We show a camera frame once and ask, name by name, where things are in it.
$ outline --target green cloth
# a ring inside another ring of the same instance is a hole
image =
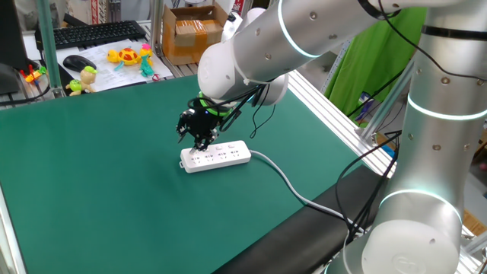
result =
[[[425,22],[425,8],[403,10],[390,19],[404,36],[418,43]],[[403,70],[415,49],[394,32],[386,21],[377,22],[357,35],[343,57],[325,96],[343,113],[351,113],[363,91],[373,94]],[[376,100],[383,101],[394,86],[392,83]]]
[[[196,77],[0,112],[0,181],[30,274],[206,274],[302,207],[260,159],[187,174],[175,125]],[[250,140],[313,199],[356,155],[291,92]],[[271,113],[264,107],[261,123]]]

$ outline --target green mat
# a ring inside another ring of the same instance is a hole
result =
[[[267,164],[187,174],[175,125],[195,77],[0,112],[0,181],[30,274],[210,273],[302,207]],[[263,108],[257,122],[271,108]],[[355,158],[291,92],[242,139],[314,198]]]

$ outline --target power strip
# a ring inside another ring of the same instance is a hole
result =
[[[250,161],[252,156],[244,141],[209,145],[205,151],[190,153],[191,150],[191,148],[187,148],[181,151],[180,166],[187,173],[245,164]]]

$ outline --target toy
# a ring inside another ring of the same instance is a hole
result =
[[[140,55],[138,55],[133,49],[125,48],[120,52],[111,49],[108,51],[107,60],[113,63],[120,64],[115,68],[115,71],[121,69],[124,65],[135,65],[140,61]]]
[[[153,53],[152,53],[151,45],[146,43],[142,44],[142,48],[140,49],[140,56],[142,57],[142,56],[149,55],[149,57],[147,58],[147,62],[149,63],[150,66],[152,66],[152,60],[151,60],[152,54]]]
[[[44,75],[47,73],[46,68],[43,66],[41,66],[39,69],[34,71],[32,69],[32,65],[29,65],[29,70],[30,70],[30,74],[28,76],[25,75],[23,70],[21,70],[21,74],[22,74],[22,76],[24,76],[24,79],[27,83],[32,83],[32,81],[37,80],[41,75]]]
[[[150,76],[154,75],[154,70],[149,65],[148,58],[149,58],[148,54],[141,56],[142,61],[140,63],[140,73],[144,77],[150,77]]]
[[[72,92],[69,96],[75,96],[81,94],[82,91],[88,90],[89,92],[95,92],[93,88],[91,88],[90,84],[93,84],[95,78],[97,77],[97,70],[95,70],[91,66],[86,66],[81,71],[81,80],[71,80],[69,84],[66,86],[66,89],[71,88]]]

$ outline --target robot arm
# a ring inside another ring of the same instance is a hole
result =
[[[382,4],[387,12],[394,13],[410,6],[462,1],[384,0]],[[199,96],[204,99],[194,101],[196,107],[182,114],[177,127],[181,139],[190,133],[195,138],[195,148],[204,150],[218,137],[214,129],[224,122],[225,116],[215,115],[218,108],[214,111],[201,108],[202,104],[208,107],[266,84],[271,85],[263,104],[278,103],[287,91],[286,72],[323,55],[382,19],[378,7],[378,0],[326,0],[319,4],[316,0],[281,0],[263,14],[262,9],[252,10],[234,37],[211,46],[203,54],[198,82]],[[227,113],[233,105],[218,107]]]
[[[487,0],[280,0],[232,39],[205,52],[199,100],[177,131],[204,150],[216,126],[250,94],[276,104],[285,73],[401,8],[429,7],[415,56],[396,173],[371,232],[353,241],[326,273],[454,273],[460,253],[463,187],[487,115]],[[459,75],[475,75],[467,78]]]

